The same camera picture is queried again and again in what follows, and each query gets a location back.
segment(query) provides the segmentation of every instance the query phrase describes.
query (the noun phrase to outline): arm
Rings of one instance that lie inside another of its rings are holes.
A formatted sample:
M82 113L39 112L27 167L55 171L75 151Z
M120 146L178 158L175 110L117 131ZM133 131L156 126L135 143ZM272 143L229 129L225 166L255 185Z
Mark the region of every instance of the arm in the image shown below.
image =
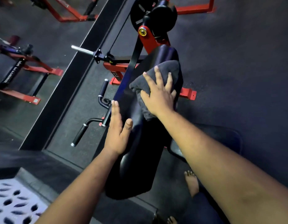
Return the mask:
M164 86L161 73L155 70L157 84L144 73L151 94L142 91L142 99L230 222L288 223L288 189L174 112L172 77Z
M119 104L112 101L104 149L48 207L37 224L89 224L112 166L126 149L132 126L132 120L128 119L122 129Z

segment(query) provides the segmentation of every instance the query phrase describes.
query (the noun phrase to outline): black towel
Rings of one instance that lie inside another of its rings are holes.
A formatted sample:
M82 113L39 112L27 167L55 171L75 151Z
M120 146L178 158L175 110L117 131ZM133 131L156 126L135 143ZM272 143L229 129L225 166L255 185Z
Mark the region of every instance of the black towel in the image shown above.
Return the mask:
M178 61L166 61L158 65L159 70L161 72L161 76L164 81L164 85L167 83L168 80L168 74L171 72L172 78L173 78L173 86L172 86L172 91L174 90L174 85L176 84L179 76L179 71L180 71L180 64ZM154 68L150 69L147 71L147 74L156 82L155 78L155 71ZM138 102L142 108L143 115L147 121L155 118L156 116L151 114L146 105L144 104L142 98L141 98L141 90L144 90L147 94L150 95L150 88L148 83L146 82L146 79L144 78L143 75L140 75L138 78L136 78L130 85L129 87L136 92Z

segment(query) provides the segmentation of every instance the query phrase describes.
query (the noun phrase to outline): black cushion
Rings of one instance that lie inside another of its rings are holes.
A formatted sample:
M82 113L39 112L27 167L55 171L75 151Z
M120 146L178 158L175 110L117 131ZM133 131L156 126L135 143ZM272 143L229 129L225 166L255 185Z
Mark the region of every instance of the black cushion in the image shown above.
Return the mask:
M168 60L179 60L177 51L167 45L156 48L133 72L127 72L124 75L114 97L119 102L123 122L132 118L134 127L125 153L118 158L107 179L105 192L110 198L127 199L149 191L163 148L168 147L171 143L172 139L157 118L149 122L145 120L136 93L129 88L129 84L144 71ZM174 86L177 94L180 93L182 85L183 78L180 71L179 79ZM104 148L107 132L108 129L106 129L94 157Z

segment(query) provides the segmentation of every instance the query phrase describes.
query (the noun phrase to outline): left hand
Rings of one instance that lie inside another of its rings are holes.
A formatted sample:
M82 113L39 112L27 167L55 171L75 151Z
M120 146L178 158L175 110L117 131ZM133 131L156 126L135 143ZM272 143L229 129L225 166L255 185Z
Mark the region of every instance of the left hand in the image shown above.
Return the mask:
M105 149L116 152L118 155L126 149L128 137L133 127L133 120L126 120L124 128L122 128L122 125L119 103L118 101L112 101L112 115L105 140Z

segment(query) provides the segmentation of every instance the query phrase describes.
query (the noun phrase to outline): right hand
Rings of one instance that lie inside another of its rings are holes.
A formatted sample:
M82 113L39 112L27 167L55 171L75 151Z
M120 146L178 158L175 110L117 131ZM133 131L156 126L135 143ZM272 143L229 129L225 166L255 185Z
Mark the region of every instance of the right hand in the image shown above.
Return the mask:
M154 71L157 79L156 84L153 79L146 74L146 72L143 73L143 76L150 87L150 96L142 90L141 97L148 110L156 117L159 117L162 112L167 110L173 110L176 91L174 90L171 93L173 84L173 78L171 73L169 73L167 84L164 86L164 81L158 66L155 66Z

